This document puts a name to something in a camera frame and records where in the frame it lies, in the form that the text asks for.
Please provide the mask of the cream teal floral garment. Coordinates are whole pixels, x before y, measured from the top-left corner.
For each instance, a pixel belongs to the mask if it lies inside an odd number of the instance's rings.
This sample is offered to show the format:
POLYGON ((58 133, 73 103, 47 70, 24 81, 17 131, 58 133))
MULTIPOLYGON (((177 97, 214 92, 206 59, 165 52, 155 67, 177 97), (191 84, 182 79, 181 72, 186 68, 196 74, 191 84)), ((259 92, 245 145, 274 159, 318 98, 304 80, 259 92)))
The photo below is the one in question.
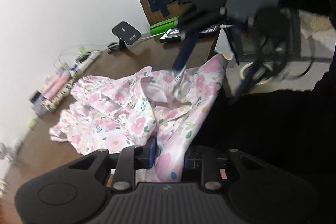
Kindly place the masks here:
POLYGON ((73 85, 76 82, 76 76, 71 77, 64 86, 50 99, 45 99, 42 103, 42 106, 48 112, 53 112, 57 109, 60 103, 69 96, 73 85))

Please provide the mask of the pink floral garment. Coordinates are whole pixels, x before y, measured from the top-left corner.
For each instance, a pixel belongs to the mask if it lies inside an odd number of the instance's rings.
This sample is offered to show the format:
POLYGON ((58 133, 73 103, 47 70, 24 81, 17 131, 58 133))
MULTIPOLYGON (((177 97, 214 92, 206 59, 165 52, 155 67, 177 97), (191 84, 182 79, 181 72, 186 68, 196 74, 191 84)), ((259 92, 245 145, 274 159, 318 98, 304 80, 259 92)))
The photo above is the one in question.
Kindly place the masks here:
POLYGON ((144 67, 120 79, 84 76, 71 90, 75 102, 50 128, 53 141, 67 141, 79 154, 157 141, 154 164, 144 182, 179 182, 185 154, 222 87, 227 60, 213 56, 198 68, 154 71, 144 67))

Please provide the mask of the pink blue garment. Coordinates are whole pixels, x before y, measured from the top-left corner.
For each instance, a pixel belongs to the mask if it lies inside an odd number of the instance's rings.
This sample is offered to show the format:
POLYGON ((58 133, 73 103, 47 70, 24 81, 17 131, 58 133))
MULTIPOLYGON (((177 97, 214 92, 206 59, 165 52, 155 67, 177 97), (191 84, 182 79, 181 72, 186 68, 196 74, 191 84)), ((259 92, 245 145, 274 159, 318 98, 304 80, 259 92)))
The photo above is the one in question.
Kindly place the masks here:
POLYGON ((49 100, 54 97, 70 79, 69 71, 62 71, 56 74, 46 88, 41 92, 42 96, 49 100))

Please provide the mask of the black smartphone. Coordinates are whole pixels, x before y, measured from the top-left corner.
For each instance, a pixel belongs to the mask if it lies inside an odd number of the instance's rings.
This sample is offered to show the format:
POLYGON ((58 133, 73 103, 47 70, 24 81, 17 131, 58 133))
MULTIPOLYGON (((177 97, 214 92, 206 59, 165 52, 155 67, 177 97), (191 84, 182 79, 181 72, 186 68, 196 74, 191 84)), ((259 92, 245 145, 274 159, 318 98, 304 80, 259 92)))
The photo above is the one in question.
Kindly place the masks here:
MULTIPOLYGON (((219 30, 219 25, 211 26, 201 32, 199 32, 199 37, 208 37, 215 35, 219 30)), ((178 28, 171 28, 168 31, 166 31, 160 38, 160 43, 174 43, 174 42, 180 42, 181 41, 181 32, 178 28)))

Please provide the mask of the green plastic object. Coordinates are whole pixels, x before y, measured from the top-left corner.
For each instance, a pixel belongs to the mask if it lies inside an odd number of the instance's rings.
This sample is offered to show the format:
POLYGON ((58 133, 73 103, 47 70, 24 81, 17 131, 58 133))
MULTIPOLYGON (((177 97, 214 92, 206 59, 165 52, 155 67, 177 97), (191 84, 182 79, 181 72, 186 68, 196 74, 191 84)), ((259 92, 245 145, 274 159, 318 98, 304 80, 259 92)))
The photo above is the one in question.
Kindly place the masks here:
POLYGON ((165 33, 169 29, 175 27, 175 22, 177 20, 178 20, 178 16, 175 16, 173 18, 155 23, 149 28, 149 32, 150 32, 151 35, 157 35, 157 34, 165 33))

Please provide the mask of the white round robot toy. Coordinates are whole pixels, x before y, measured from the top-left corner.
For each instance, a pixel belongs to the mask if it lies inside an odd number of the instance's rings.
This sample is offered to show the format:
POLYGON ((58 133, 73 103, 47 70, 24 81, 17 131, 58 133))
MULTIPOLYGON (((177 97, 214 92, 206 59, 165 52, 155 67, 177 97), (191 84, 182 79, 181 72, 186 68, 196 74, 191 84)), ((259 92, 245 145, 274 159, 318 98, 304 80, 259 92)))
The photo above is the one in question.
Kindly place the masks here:
POLYGON ((15 150, 7 147, 4 143, 0 142, 0 159, 12 162, 15 158, 15 150))

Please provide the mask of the green white small pack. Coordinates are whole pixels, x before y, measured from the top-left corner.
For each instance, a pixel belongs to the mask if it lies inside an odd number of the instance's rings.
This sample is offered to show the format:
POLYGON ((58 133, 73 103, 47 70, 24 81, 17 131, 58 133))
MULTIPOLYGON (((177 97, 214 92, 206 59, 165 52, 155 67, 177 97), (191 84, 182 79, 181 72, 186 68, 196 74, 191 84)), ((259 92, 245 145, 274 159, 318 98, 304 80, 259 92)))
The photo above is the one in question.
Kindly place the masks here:
POLYGON ((36 127, 37 124, 38 124, 38 119, 34 118, 34 119, 32 119, 32 120, 29 121, 28 128, 30 130, 33 130, 36 127))

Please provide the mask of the white tin box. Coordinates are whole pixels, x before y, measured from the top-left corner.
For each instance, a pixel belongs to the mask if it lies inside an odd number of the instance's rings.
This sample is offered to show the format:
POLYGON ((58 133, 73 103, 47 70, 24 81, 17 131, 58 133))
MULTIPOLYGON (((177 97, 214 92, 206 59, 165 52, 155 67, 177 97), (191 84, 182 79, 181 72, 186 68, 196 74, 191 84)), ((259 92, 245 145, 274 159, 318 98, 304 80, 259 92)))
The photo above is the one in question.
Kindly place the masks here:
POLYGON ((47 111, 44 106, 44 101, 45 101, 44 97, 38 98, 32 106, 35 115, 38 117, 42 116, 47 111))

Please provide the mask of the black charger block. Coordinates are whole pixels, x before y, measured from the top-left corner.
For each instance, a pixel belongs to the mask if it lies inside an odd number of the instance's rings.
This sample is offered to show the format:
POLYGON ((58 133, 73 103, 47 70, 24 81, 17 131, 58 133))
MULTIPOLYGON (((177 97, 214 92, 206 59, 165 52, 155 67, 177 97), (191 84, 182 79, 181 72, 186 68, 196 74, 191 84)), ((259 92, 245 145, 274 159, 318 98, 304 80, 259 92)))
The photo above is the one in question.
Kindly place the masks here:
POLYGON ((37 101, 37 99, 40 97, 40 95, 41 95, 41 93, 40 93, 40 91, 36 91, 30 98, 29 98, 29 101, 32 103, 32 104, 34 104, 36 101, 37 101))

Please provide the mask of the white power strip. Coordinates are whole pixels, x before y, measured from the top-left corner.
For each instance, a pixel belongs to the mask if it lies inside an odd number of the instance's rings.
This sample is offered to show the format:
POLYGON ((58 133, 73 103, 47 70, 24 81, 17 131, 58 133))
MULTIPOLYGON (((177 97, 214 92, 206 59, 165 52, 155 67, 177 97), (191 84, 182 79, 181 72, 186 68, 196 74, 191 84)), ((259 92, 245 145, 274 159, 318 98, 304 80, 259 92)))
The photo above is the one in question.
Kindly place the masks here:
POLYGON ((78 75, 82 75, 101 55, 101 51, 94 50, 80 56, 76 62, 75 71, 78 75))

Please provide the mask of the grey wireless charger stand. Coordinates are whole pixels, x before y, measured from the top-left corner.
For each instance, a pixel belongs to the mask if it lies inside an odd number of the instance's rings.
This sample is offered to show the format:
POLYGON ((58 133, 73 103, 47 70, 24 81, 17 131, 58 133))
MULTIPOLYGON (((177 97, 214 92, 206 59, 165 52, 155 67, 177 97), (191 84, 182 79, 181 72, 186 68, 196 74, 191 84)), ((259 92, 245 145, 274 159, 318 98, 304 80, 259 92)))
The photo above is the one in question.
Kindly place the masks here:
POLYGON ((142 33, 131 26, 128 22, 122 21, 112 28, 112 34, 117 36, 126 45, 134 44, 142 35, 142 33))

